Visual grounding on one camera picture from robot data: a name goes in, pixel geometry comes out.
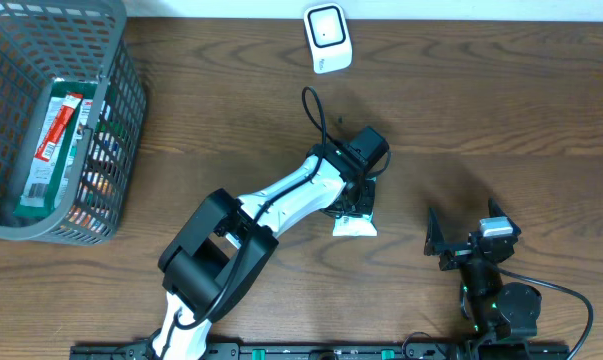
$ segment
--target snack package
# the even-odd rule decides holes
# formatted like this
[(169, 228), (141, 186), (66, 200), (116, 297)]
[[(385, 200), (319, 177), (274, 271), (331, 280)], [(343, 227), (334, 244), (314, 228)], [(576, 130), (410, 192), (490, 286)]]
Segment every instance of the snack package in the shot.
[(43, 129), (47, 128), (47, 132), (43, 139), (41, 139), (41, 136), (39, 136), (39, 147), (37, 149), (36, 154), (34, 154), (34, 157), (36, 159), (39, 159), (44, 162), (50, 161), (57, 145), (59, 144), (59, 142), (63, 141), (65, 129), (68, 127), (68, 124), (70, 123), (70, 118), (72, 118), (74, 110), (76, 110), (77, 106), (79, 106), (81, 99), (83, 99), (83, 95), (81, 94), (68, 93), (68, 95), (63, 98), (63, 103), (61, 104), (61, 107), (57, 111), (57, 114), (51, 123), (49, 122), (49, 115), (51, 115), (51, 110), (53, 110), (53, 108), (48, 107), (48, 113), (46, 114), (46, 119), (43, 123)]
[[(46, 112), (46, 118), (37, 143), (37, 151), (30, 166), (19, 204), (14, 215), (28, 218), (44, 218), (59, 206), (66, 193), (68, 180), (77, 144), (83, 138), (96, 84), (67, 83), (53, 84), (52, 95)], [(69, 120), (57, 120), (57, 115), (67, 112), (64, 109), (66, 95), (73, 98), (87, 97), (78, 104), (78, 111), (71, 114)], [(63, 131), (63, 122), (67, 121)]]

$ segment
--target white object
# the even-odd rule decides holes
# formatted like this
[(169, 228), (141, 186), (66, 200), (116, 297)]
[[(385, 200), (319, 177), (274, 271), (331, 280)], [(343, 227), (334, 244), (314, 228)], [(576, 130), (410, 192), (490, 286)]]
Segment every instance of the white object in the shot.
[[(266, 201), (310, 176), (317, 161), (319, 161), (319, 158), (312, 155), (305, 159), (299, 169), (273, 185), (252, 194), (239, 196), (239, 200), (243, 203), (241, 209), (251, 217), (256, 216)], [(324, 159), (319, 171), (310, 181), (274, 202), (269, 210), (261, 215), (258, 224), (270, 227), (273, 236), (278, 238), (307, 215), (330, 206), (339, 197), (344, 187), (345, 182), (341, 179), (339, 171)], [(226, 239), (235, 247), (240, 247), (239, 242), (232, 234), (227, 234)], [(163, 320), (161, 333), (152, 341), (152, 348), (157, 356), (160, 356), (163, 351), (167, 334), (177, 311), (181, 324), (194, 322), (192, 310), (177, 295), (168, 292), (167, 297), (168, 309), (165, 320)], [(210, 321), (205, 321), (192, 330), (180, 330), (175, 327), (170, 337), (170, 347), (166, 351), (163, 360), (199, 359), (205, 353), (205, 339), (211, 327), (212, 323)]]
[(481, 219), (479, 220), (479, 230), (483, 237), (512, 235), (514, 232), (507, 216)]
[[(303, 11), (317, 2), (216, 0), (205, 2), (205, 6), (192, 0), (123, 0), (123, 3), (128, 16), (300, 19)], [(603, 21), (603, 0), (351, 0), (342, 4), (348, 19)]]
[[(318, 160), (316, 155), (312, 155), (305, 159), (299, 169), (275, 184), (261, 191), (239, 196), (243, 203), (241, 209), (252, 217), (256, 216), (263, 203), (310, 176)], [(330, 206), (344, 187), (345, 182), (339, 171), (324, 159), (312, 180), (274, 202), (259, 219), (259, 225), (268, 226), (274, 237), (278, 238), (310, 213)]]
[[(181, 324), (191, 324), (194, 322), (192, 310), (177, 295), (170, 294), (169, 292), (166, 293), (168, 297), (168, 309), (166, 310), (165, 320), (163, 320), (161, 333), (152, 341), (152, 348), (157, 356), (161, 356), (162, 354), (174, 314), (177, 311), (179, 312), (179, 322)], [(192, 330), (179, 330), (175, 327), (172, 331), (172, 336), (170, 336), (170, 347), (165, 353), (163, 360), (196, 360), (200, 358), (205, 353), (205, 338), (208, 336), (211, 327), (212, 323), (209, 320), (204, 321), (203, 324)]]
[(352, 43), (343, 9), (335, 3), (313, 6), (303, 15), (314, 72), (323, 74), (352, 63)]
[(372, 223), (372, 215), (341, 216), (334, 221), (332, 236), (377, 236), (377, 228)]

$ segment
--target red packaging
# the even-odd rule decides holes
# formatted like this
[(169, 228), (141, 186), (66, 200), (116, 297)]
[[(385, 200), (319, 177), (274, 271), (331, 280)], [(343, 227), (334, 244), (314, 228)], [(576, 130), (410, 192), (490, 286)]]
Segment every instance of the red packaging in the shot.
[(43, 142), (34, 155), (35, 158), (45, 162), (50, 161), (54, 149), (59, 143), (59, 139), (61, 138), (61, 135), (63, 135), (65, 128), (68, 127), (70, 118), (72, 118), (74, 110), (79, 106), (81, 99), (83, 99), (83, 95), (76, 93), (68, 93), (68, 95), (65, 96), (63, 105), (61, 105), (57, 116), (54, 118), (54, 122), (50, 126), (50, 129), (48, 129), (45, 138), (43, 138)]

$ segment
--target white robotic arm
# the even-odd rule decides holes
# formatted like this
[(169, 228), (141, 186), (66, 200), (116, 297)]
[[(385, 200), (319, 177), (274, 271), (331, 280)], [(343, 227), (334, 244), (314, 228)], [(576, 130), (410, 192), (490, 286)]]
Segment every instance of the white robotic arm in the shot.
[[(239, 200), (242, 203), (241, 209), (247, 215), (254, 218), (266, 201), (271, 200), (281, 191), (310, 176), (318, 160), (319, 158), (316, 155), (310, 156), (299, 169), (273, 185), (252, 194), (239, 196)], [(329, 162), (322, 161), (319, 171), (311, 181), (306, 182), (277, 200), (261, 216), (257, 224), (269, 227), (272, 230), (272, 235), (278, 238), (283, 232), (305, 216), (334, 203), (345, 185), (345, 181), (340, 177), (340, 172)], [(232, 233), (228, 233), (226, 239), (237, 247), (237, 249), (241, 246), (239, 240)], [(161, 354), (163, 352), (166, 340), (169, 337), (170, 343), (163, 360), (199, 359), (205, 353), (205, 339), (212, 327), (212, 323), (206, 320), (191, 330), (173, 328), (172, 334), (168, 336), (175, 313), (179, 314), (179, 321), (182, 324), (192, 323), (195, 319), (192, 310), (176, 294), (168, 292), (167, 298), (168, 309), (161, 333), (152, 342), (155, 353)]]
[[(212, 322), (247, 293), (277, 238), (305, 216), (317, 210), (335, 218), (371, 216), (369, 177), (376, 174), (370, 170), (388, 151), (385, 139), (366, 127), (349, 143), (314, 146), (299, 169), (261, 191), (237, 199), (223, 189), (210, 194), (159, 259), (168, 310), (152, 340), (154, 353), (163, 360), (199, 359)], [(238, 255), (229, 259), (208, 239), (213, 232), (240, 249)]]

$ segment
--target white sensor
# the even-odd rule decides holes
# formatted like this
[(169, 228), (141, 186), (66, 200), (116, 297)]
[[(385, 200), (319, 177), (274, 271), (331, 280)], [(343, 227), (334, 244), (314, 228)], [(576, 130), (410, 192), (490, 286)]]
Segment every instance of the white sensor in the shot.
[(314, 6), (303, 16), (314, 72), (323, 74), (352, 63), (352, 43), (343, 9), (330, 3)]

